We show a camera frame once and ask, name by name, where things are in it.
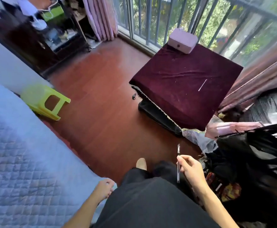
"yellow plastic stool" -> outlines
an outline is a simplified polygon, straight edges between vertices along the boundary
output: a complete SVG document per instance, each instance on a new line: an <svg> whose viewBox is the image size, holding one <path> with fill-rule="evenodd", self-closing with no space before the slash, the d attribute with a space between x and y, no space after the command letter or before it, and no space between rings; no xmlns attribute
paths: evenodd
<svg viewBox="0 0 277 228"><path fill-rule="evenodd" d="M52 95L57 96L60 99L54 107L53 111L45 107L46 100ZM56 90L53 90L49 86L41 84L29 86L21 93L20 98L31 108L31 110L55 121L60 119L60 116L57 114L62 108L63 104L65 102L71 102L71 99L65 97Z"/></svg>

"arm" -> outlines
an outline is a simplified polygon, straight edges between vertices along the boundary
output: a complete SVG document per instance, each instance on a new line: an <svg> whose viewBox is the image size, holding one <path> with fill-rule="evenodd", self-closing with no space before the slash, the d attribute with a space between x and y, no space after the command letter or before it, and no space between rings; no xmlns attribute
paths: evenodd
<svg viewBox="0 0 277 228"><path fill-rule="evenodd" d="M114 181L105 179L98 183L90 197L83 203L80 209L62 228L84 228L89 227L93 214L98 204L108 198L113 191Z"/></svg>
<svg viewBox="0 0 277 228"><path fill-rule="evenodd" d="M181 172L185 174L194 192L202 200L209 216L212 217L221 228L239 228L224 208L221 201L209 188L200 162L189 155L181 155L178 156L177 159L182 166Z"/></svg>

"black pants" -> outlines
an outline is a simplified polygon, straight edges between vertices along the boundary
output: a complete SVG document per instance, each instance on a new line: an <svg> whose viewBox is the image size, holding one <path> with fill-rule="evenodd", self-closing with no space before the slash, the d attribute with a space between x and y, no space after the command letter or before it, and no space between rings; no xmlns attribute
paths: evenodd
<svg viewBox="0 0 277 228"><path fill-rule="evenodd" d="M132 168L123 177L121 186L129 183L141 182L152 177L161 177L167 180L194 202L196 201L190 184L183 173L180 173L180 183L177 183L177 167L172 162L161 161L156 164L152 172L139 168Z"/></svg>

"hole in stool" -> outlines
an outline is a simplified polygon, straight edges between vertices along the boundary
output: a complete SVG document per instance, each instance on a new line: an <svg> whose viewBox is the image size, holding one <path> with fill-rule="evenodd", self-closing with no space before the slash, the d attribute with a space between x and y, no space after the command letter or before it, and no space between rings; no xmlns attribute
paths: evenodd
<svg viewBox="0 0 277 228"><path fill-rule="evenodd" d="M51 95L46 101L45 101L45 107L49 110L53 110L55 108L55 106L57 105L57 103L59 102L60 98L55 96L55 95Z"/></svg>

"bare foot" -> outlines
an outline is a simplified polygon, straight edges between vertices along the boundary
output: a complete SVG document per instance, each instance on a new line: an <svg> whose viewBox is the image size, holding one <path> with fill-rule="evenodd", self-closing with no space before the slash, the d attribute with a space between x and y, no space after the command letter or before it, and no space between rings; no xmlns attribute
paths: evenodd
<svg viewBox="0 0 277 228"><path fill-rule="evenodd" d="M136 162L136 168L147 170L147 163L143 157Z"/></svg>

